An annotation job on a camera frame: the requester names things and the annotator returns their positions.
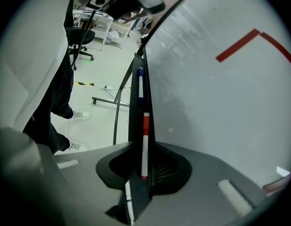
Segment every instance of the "white sneaker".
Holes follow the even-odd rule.
[[[73,117],[68,119],[69,121],[85,121],[91,117],[88,111],[73,111]]]
[[[78,153],[78,152],[85,152],[85,151],[89,151],[89,147],[84,144],[84,143],[79,143],[73,140],[69,140],[70,142],[70,147],[69,147],[69,151],[70,153]]]

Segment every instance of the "red line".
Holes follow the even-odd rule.
[[[236,51],[238,51],[240,48],[242,48],[244,45],[249,43],[251,40],[253,40],[256,36],[260,34],[260,31],[257,29],[253,29],[251,32],[247,33],[244,37],[242,37],[239,41],[237,41],[235,44],[230,46],[228,49],[226,49],[223,53],[218,55],[216,59],[219,62],[224,61],[229,56],[234,54]]]
[[[281,51],[281,53],[291,63],[291,54],[279,42],[277,42],[274,38],[272,38],[270,35],[266,34],[265,32],[261,33],[260,36],[262,36],[265,40],[270,42],[274,47],[276,47],[279,51]]]

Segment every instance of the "yellow black warning tape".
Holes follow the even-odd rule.
[[[82,82],[74,82],[74,85],[88,85],[88,86],[94,86],[94,83],[82,83]]]
[[[89,85],[94,86],[94,83],[82,83],[82,82],[74,82],[75,85]]]

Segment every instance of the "black pants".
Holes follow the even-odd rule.
[[[59,66],[40,105],[27,123],[24,133],[29,135],[36,143],[47,145],[52,153],[64,151],[70,146],[69,140],[57,133],[51,124],[51,112],[66,119],[73,116],[69,106],[70,95],[73,87],[73,70],[70,55],[66,55]]]

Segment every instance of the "blue marker cap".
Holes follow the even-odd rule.
[[[143,69],[141,67],[139,67],[137,73],[138,73],[138,77],[139,76],[142,76],[143,77],[143,75],[144,75]]]

